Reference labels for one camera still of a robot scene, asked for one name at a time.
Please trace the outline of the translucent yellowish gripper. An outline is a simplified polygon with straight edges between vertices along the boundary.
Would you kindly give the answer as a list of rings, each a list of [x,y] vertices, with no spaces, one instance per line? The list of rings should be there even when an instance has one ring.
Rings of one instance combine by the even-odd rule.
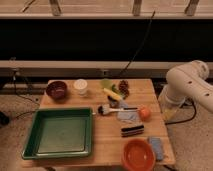
[[[184,101],[184,96],[172,92],[169,87],[164,87],[158,97],[163,120],[171,120]]]

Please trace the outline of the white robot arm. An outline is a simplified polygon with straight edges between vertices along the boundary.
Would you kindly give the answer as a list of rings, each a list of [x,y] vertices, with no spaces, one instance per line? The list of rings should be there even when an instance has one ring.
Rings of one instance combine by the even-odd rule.
[[[213,113],[213,85],[206,82],[208,76],[208,65],[200,60],[171,68],[166,74],[167,84],[158,97],[163,119],[169,121],[186,98]]]

